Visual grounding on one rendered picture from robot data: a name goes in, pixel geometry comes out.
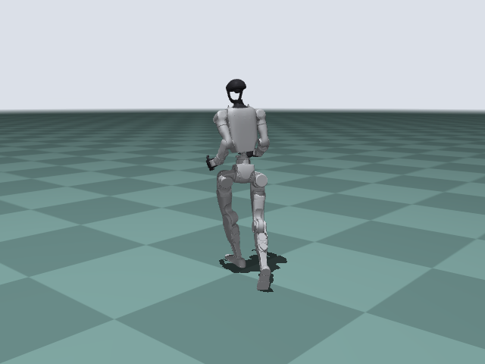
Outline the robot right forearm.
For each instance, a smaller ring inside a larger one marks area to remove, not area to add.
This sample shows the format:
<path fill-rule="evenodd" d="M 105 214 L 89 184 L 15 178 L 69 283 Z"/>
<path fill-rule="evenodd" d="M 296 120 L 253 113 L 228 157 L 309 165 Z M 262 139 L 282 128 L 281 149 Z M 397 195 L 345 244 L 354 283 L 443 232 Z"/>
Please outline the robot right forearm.
<path fill-rule="evenodd" d="M 269 142 L 270 142 L 270 140 L 269 140 Z M 269 144 L 269 145 L 270 145 L 270 144 Z M 258 147 L 255 149 L 255 151 L 253 151 L 253 155 L 258 156 L 258 157 L 262 157 L 262 155 L 264 154 L 264 152 L 266 152 L 266 151 L 268 150 L 268 147 L 269 147 L 269 146 L 266 146 L 266 147 L 262 147 L 262 148 L 261 148 L 261 147 L 259 147 L 259 146 L 258 146 Z"/>

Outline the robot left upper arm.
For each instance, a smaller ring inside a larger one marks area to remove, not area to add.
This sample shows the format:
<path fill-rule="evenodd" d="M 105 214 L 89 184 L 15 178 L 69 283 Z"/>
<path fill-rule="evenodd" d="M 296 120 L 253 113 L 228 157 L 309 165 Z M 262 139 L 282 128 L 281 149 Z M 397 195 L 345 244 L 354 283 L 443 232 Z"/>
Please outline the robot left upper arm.
<path fill-rule="evenodd" d="M 227 143 L 226 149 L 232 149 L 234 146 L 234 141 L 230 136 L 230 131 L 227 126 L 226 119 L 227 119 L 227 110 L 220 110 L 214 116 L 213 121 L 217 125 L 219 134 L 222 136 L 223 140 L 225 140 Z"/>

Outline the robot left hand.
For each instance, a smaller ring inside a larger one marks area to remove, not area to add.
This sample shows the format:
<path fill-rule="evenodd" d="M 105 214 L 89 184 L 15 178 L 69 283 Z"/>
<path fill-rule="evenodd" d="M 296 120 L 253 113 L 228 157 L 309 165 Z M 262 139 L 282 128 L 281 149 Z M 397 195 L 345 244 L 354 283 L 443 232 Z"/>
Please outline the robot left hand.
<path fill-rule="evenodd" d="M 206 157 L 206 158 L 207 158 L 206 162 L 207 162 L 207 166 L 209 167 L 209 171 L 214 170 L 214 167 L 217 167 L 217 165 L 215 165 L 214 167 L 211 167 L 211 164 L 210 164 L 210 162 L 209 162 L 209 161 L 211 161 L 211 160 L 212 160 L 212 159 L 214 159 L 214 158 L 209 158 L 209 155 L 207 155 L 207 157 Z"/>

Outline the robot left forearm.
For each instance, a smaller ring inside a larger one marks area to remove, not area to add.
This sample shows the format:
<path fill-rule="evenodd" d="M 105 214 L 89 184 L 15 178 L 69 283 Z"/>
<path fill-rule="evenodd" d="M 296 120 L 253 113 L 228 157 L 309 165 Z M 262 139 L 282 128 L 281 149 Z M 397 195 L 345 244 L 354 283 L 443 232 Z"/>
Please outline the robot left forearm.
<path fill-rule="evenodd" d="M 221 140 L 220 148 L 218 150 L 218 154 L 214 159 L 212 159 L 210 162 L 211 167 L 214 167 L 215 165 L 222 165 L 224 163 L 225 158 L 228 156 L 229 151 L 226 149 L 227 143 L 225 140 Z"/>

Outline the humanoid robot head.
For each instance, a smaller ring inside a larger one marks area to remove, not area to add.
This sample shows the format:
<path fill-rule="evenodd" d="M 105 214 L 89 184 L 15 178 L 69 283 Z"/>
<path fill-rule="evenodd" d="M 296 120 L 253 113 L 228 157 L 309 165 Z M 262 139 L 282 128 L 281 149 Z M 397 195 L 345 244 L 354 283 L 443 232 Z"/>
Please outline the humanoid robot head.
<path fill-rule="evenodd" d="M 240 79 L 231 80 L 227 84 L 227 86 L 226 86 L 227 95 L 228 95 L 229 100 L 233 103 L 233 108 L 248 108 L 247 106 L 245 106 L 243 104 L 243 100 L 241 99 L 242 94 L 243 94 L 243 90 L 245 88 L 246 88 L 246 84 Z M 231 99 L 230 92 L 239 93 L 239 98 L 237 100 Z"/>

